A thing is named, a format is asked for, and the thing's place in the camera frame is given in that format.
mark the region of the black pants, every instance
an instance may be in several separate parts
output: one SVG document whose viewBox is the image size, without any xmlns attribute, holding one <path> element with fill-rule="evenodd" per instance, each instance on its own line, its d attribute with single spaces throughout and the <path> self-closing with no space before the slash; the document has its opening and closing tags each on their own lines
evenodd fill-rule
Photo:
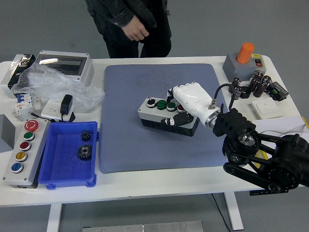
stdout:
<svg viewBox="0 0 309 232">
<path fill-rule="evenodd" d="M 122 29 L 113 23 L 94 18 L 98 31 L 103 35 L 110 58 L 138 58 L 139 43 L 143 44 L 141 58 L 166 57 L 171 50 L 171 31 L 166 12 L 162 4 L 147 7 L 151 10 L 156 20 L 156 28 L 146 28 L 149 36 L 141 41 L 131 41 Z"/>
</svg>

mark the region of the plastic bag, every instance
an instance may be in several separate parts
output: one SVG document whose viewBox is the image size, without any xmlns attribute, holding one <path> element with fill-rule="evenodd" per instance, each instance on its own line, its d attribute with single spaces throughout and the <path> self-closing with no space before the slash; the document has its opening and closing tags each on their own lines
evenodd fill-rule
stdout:
<svg viewBox="0 0 309 232">
<path fill-rule="evenodd" d="M 105 96 L 102 89 L 69 79 L 63 73 L 47 66 L 33 63 L 23 71 L 18 83 L 12 86 L 13 93 L 34 93 L 41 99 L 61 103 L 66 94 L 73 96 L 74 109 L 88 112 L 97 106 Z"/>
</svg>

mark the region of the robotic arm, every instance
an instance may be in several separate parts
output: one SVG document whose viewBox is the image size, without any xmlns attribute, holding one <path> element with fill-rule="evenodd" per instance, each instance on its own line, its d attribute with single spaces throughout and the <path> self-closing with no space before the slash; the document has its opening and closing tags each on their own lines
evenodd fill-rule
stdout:
<svg viewBox="0 0 309 232">
<path fill-rule="evenodd" d="M 223 168 L 227 173 L 265 189 L 252 191 L 251 195 L 288 192 L 299 184 L 309 187 L 309 144 L 298 134 L 283 137 L 259 134 L 255 125 L 235 108 L 223 113 L 223 104 L 221 109 L 215 106 L 216 96 L 211 98 L 199 83 L 170 89 L 167 99 L 173 98 L 189 114 L 197 116 L 205 127 L 212 129 L 217 137 L 226 135 L 222 151 L 228 162 Z M 273 142 L 276 148 L 265 146 L 262 141 Z M 258 150 L 272 157 L 268 160 L 257 158 Z M 254 172 L 243 168 L 246 164 Z"/>
</svg>

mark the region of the blue bin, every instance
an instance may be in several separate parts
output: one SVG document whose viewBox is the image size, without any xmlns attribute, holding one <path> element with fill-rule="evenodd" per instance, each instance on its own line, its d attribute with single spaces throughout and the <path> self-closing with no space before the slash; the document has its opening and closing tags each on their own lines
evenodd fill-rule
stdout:
<svg viewBox="0 0 309 232">
<path fill-rule="evenodd" d="M 43 154 L 39 184 L 46 185 L 47 189 L 95 186 L 97 130 L 97 122 L 52 123 Z M 90 133 L 89 141 L 82 140 L 83 131 Z M 82 160 L 78 157 L 78 149 L 83 145 L 92 146 L 92 157 L 89 160 Z"/>
</svg>

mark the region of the black jacket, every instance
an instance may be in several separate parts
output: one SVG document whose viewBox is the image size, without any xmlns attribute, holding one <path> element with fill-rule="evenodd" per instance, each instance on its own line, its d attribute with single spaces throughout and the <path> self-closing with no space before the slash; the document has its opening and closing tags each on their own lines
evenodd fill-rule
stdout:
<svg viewBox="0 0 309 232">
<path fill-rule="evenodd" d="M 85 0 L 88 12 L 92 17 L 109 21 L 119 27 L 127 25 L 133 15 L 145 27 L 155 28 L 156 22 L 151 11 L 141 0 Z M 168 0 L 162 0 L 163 9 L 166 9 Z"/>
</svg>

